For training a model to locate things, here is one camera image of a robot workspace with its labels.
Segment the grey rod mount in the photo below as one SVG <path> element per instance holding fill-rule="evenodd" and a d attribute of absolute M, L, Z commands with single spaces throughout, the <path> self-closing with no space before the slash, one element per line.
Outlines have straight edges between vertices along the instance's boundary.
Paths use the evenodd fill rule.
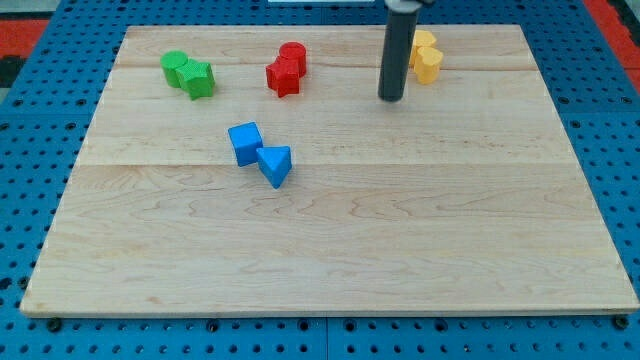
<path fill-rule="evenodd" d="M 430 7 L 434 0 L 385 0 L 386 7 L 393 12 L 417 12 L 423 7 Z"/>

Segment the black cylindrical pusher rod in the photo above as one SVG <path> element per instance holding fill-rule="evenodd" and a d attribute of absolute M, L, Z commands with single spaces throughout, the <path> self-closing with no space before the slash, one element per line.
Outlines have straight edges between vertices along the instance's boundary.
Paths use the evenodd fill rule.
<path fill-rule="evenodd" d="M 418 9 L 388 11 L 377 92 L 385 102 L 398 102 L 404 95 L 418 15 Z"/>

